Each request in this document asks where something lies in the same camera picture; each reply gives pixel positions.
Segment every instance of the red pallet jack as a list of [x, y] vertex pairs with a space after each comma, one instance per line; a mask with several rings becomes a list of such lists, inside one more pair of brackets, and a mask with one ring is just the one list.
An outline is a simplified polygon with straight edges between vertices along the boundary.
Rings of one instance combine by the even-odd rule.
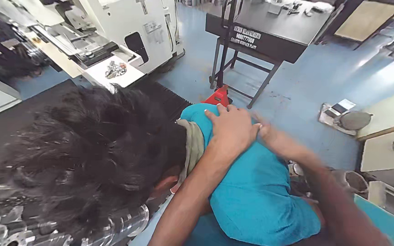
[[227, 97], [227, 85], [224, 85], [220, 89], [216, 90], [210, 97], [202, 101], [202, 103], [209, 103], [217, 105], [221, 103], [224, 107], [232, 103], [232, 100]]

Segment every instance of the black table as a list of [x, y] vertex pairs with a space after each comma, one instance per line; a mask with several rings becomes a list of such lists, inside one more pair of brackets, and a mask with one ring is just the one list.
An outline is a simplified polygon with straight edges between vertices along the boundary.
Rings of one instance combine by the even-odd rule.
[[[308, 17], [304, 14], [304, 10], [311, 8], [314, 3], [308, 1], [302, 1], [302, 3], [298, 8], [299, 13], [291, 15], [288, 15], [288, 10], [282, 10], [279, 15], [268, 13], [270, 4], [261, 0], [238, 0], [238, 4], [235, 6], [227, 6], [224, 14], [222, 6], [213, 5], [206, 14], [205, 30], [220, 36], [220, 38], [217, 39], [214, 66], [212, 75], [209, 77], [211, 88], [214, 88], [214, 81], [217, 81], [217, 88], [224, 85], [223, 71], [229, 65], [233, 68], [235, 61], [268, 72], [268, 76], [255, 96], [247, 95], [230, 87], [252, 99], [247, 106], [250, 109], [282, 62], [296, 62], [331, 15], [331, 13], [314, 13]], [[226, 46], [224, 41], [226, 37], [229, 40], [227, 46], [235, 50], [234, 56], [225, 64], [227, 48], [224, 48], [222, 65], [219, 72], [215, 73], [220, 45]], [[238, 52], [274, 64], [274, 67], [269, 70], [244, 60], [238, 57]]]

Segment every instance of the blue floor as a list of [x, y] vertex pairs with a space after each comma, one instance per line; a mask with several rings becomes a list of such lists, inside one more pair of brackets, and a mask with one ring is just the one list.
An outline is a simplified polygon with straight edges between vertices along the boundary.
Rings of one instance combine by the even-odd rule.
[[[177, 5], [179, 31], [186, 55], [174, 69], [161, 74], [158, 81], [191, 103], [198, 103], [213, 93], [209, 88], [217, 37], [205, 32], [205, 13]], [[347, 98], [358, 109], [394, 94], [394, 61], [379, 48], [390, 40], [377, 36], [359, 49], [335, 43], [311, 45], [295, 64], [284, 62], [265, 88], [252, 110], [259, 112], [279, 129], [313, 149], [327, 164], [339, 169], [353, 169], [358, 142], [317, 121], [322, 103], [337, 103]], [[271, 68], [252, 57], [242, 56]], [[225, 82], [248, 94], [254, 94], [266, 73], [242, 63], [225, 73]], [[15, 86], [22, 98], [29, 98], [65, 80], [68, 75], [52, 68], [32, 81]], [[83, 79], [74, 80], [85, 83]], [[249, 99], [229, 92], [233, 104], [245, 107]]]

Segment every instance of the white machine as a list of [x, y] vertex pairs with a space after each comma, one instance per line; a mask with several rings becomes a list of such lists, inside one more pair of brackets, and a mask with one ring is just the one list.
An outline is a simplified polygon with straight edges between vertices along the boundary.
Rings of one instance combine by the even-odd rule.
[[110, 83], [89, 73], [106, 70], [111, 57], [136, 68], [128, 69], [135, 79], [183, 53], [175, 0], [0, 0], [0, 12], [33, 30], [27, 38], [46, 41], [36, 45], [68, 74], [95, 84]]
[[143, 59], [137, 67], [149, 73], [180, 54], [174, 0], [80, 0], [97, 32]]

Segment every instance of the ear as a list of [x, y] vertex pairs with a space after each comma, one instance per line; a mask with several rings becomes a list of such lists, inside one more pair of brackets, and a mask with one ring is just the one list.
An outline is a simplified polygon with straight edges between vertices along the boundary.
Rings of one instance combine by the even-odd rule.
[[166, 190], [173, 187], [179, 180], [178, 176], [168, 176], [161, 180], [157, 185], [153, 188], [153, 191], [150, 194], [150, 198], [157, 198], [161, 194], [163, 194]]

